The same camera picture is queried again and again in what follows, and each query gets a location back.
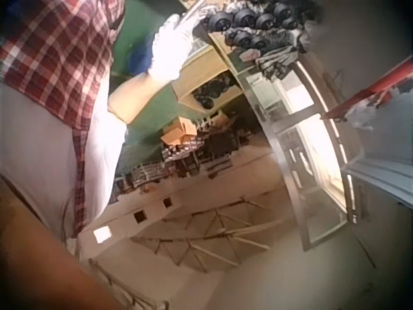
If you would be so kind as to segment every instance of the white wall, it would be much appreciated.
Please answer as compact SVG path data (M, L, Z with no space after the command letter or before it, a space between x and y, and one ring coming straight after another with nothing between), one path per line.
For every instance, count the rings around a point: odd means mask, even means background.
M297 231L224 275L207 309L399 309L411 271L411 211L372 191L368 222L303 252ZM355 235L379 270L374 270Z
M249 197L271 191L283 184L281 171L272 159L272 150L262 136L255 137L251 145L235 152L232 161L234 166L213 180L206 175L170 178L154 185L153 192L141 194L134 191L120 196L119 202L109 205L103 215L79 235L82 258L99 255L118 241L135 236L180 207L183 207L180 210L183 213L194 212L238 200L244 195ZM165 208L163 199L166 197L171 197L173 207ZM138 210L144 210L148 217L139 225L133 216ZM112 237L98 244L93 230L105 225L112 231Z

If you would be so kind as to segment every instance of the red plaid shirt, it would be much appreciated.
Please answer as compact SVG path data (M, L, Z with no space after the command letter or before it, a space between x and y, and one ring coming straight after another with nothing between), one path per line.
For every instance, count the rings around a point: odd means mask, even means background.
M74 236L87 224L85 146L124 13L124 0L17 0L3 23L0 78L73 129Z

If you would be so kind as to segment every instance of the light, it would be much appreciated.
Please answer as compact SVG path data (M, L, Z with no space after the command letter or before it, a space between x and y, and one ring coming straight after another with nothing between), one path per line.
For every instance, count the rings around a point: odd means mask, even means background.
M102 243L112 237L112 232L110 231L109 226L104 226L96 229L95 231L93 231L93 234L95 235L97 243Z

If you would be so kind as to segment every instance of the white glove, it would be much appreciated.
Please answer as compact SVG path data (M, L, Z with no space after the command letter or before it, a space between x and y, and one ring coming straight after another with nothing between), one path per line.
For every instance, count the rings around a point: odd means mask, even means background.
M152 64L148 73L157 81L168 83L179 77L179 72L192 49L192 31L199 23L199 15L177 26L179 15L170 16L155 35L152 45Z

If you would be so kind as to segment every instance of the window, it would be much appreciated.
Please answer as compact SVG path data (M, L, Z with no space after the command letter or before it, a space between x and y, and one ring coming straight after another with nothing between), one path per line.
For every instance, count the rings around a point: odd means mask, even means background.
M96 229L95 231L93 231L93 234L95 235L97 243L102 243L112 237L112 232L110 231L109 226L104 226Z
M135 220L138 224L142 223L143 221L145 221L147 219L144 210L135 212L134 217L135 217Z

